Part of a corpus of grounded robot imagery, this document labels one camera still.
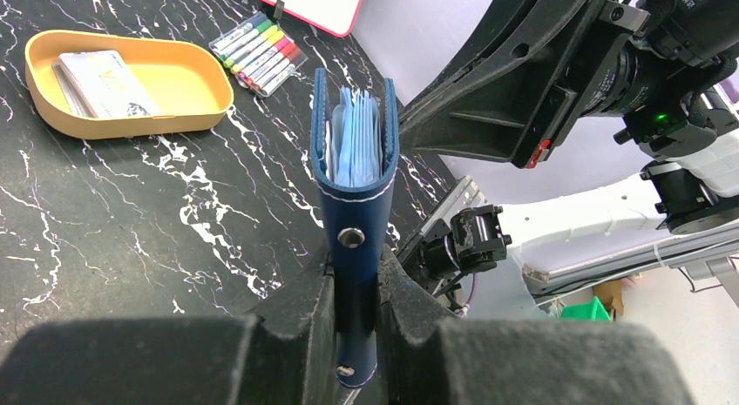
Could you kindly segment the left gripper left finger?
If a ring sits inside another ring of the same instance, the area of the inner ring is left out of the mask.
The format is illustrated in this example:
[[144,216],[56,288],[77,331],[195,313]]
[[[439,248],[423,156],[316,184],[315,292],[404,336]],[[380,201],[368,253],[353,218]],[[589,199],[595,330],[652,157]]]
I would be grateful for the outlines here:
[[48,322],[1,367],[4,404],[326,404],[333,274],[319,264],[246,316]]

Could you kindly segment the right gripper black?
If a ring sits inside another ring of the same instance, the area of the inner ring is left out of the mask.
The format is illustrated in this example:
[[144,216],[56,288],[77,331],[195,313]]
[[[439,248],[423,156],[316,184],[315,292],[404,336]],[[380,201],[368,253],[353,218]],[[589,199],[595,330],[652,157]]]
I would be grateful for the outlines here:
[[738,0],[605,2],[492,0],[403,108],[402,151],[532,168],[576,119],[614,117],[625,124],[617,143],[665,160],[737,129],[733,110],[704,96],[736,72]]

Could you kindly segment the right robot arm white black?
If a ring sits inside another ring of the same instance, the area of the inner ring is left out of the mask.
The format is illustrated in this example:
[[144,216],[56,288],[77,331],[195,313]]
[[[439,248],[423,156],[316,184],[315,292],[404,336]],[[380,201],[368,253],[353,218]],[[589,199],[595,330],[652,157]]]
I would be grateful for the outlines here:
[[532,169],[586,117],[624,121],[650,157],[610,186],[427,219],[400,253],[433,294],[528,247],[614,230],[699,233],[738,217],[738,114],[712,88],[738,66],[738,0],[492,0],[403,110],[401,144]]

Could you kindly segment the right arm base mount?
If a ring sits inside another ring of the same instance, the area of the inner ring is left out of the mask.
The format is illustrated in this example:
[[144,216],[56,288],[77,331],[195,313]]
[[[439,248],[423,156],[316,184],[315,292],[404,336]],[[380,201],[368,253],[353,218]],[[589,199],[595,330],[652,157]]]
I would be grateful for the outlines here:
[[512,246],[512,237],[500,225],[502,212],[472,177],[459,179],[398,249],[403,270],[454,314],[467,315],[477,274],[496,268]]

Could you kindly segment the orange oval tray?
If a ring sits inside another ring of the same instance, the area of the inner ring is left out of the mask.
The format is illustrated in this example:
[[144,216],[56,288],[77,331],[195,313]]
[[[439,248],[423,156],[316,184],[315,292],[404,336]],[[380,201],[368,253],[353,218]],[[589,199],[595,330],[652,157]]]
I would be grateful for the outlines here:
[[[52,70],[62,53],[118,51],[160,108],[158,116],[102,119],[71,112]],[[220,62],[196,44],[76,30],[46,30],[25,45],[25,82],[38,116],[64,135],[96,140],[215,127],[234,102]]]

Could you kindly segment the green plastic bin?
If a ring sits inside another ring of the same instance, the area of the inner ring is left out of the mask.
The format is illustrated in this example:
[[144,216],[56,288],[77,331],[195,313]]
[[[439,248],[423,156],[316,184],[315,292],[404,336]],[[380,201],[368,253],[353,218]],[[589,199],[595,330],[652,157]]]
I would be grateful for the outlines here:
[[611,321],[609,312],[601,300],[594,296],[588,303],[563,307],[559,316],[571,321]]

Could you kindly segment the pink framed whiteboard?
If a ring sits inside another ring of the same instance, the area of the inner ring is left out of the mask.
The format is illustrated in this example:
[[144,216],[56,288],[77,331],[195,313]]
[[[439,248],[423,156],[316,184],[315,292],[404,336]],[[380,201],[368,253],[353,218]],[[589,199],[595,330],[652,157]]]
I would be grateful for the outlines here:
[[260,0],[334,37],[346,37],[354,28],[363,0]]

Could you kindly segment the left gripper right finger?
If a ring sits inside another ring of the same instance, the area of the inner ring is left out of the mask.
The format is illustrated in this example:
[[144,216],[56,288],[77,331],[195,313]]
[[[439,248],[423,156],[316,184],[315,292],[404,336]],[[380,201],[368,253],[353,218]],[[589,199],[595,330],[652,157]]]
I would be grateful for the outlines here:
[[385,404],[691,404],[671,354],[643,327],[462,319],[385,248],[378,269]]

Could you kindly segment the pack of coloured markers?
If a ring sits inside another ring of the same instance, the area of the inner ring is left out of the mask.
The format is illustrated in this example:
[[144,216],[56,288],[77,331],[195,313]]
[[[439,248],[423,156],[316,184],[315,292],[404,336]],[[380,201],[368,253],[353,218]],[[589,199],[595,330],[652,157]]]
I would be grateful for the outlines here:
[[307,55],[282,27],[257,12],[207,48],[240,87],[260,98],[272,96],[307,61]]

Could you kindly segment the blue leather card holder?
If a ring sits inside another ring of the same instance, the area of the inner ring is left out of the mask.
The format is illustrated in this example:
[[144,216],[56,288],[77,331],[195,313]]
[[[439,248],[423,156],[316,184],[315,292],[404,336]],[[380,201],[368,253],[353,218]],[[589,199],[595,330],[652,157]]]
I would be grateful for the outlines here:
[[334,270],[336,379],[357,389],[376,371],[378,268],[400,156],[395,87],[384,94],[343,86],[329,101],[328,75],[315,70],[310,160]]

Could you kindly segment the silver credit card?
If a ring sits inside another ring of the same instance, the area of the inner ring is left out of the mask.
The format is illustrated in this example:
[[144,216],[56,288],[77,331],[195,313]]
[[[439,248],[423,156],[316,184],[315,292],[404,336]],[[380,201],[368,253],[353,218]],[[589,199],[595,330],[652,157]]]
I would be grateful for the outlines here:
[[85,118],[138,118],[158,105],[117,51],[66,52],[51,68],[72,114]]

